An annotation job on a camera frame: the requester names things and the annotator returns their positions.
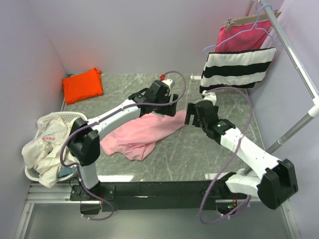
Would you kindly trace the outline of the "pink t shirt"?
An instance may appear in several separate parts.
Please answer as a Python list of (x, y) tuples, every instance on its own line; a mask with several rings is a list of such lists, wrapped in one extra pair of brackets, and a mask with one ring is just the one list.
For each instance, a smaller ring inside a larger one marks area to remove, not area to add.
[(185, 116), (185, 110), (173, 117), (144, 115), (109, 133), (100, 145), (108, 156), (121, 153), (131, 161), (142, 161), (154, 150), (156, 142), (184, 126)]

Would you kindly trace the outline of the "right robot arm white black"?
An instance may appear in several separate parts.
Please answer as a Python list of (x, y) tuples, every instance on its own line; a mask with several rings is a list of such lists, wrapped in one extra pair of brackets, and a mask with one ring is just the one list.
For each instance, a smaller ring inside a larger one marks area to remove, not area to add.
[(219, 145), (229, 149), (253, 170), (251, 176), (238, 172), (206, 174), (208, 180), (216, 180), (219, 194), (225, 199), (235, 193), (257, 197), (269, 209), (276, 209), (298, 191), (294, 164), (280, 160), (245, 137), (239, 128), (227, 119), (218, 117), (218, 107), (205, 100), (189, 103), (185, 124), (201, 128)]

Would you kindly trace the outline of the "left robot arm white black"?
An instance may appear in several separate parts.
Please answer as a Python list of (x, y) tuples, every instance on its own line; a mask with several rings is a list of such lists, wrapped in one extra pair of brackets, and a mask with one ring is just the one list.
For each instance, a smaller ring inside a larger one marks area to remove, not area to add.
[(174, 116), (178, 95), (170, 95), (173, 86), (174, 80), (156, 80), (150, 87), (131, 94), (123, 103), (98, 117), (88, 121), (75, 120), (67, 147), (79, 166), (84, 184), (82, 194), (86, 199), (94, 200), (100, 194), (96, 170), (100, 140), (125, 123), (152, 112)]

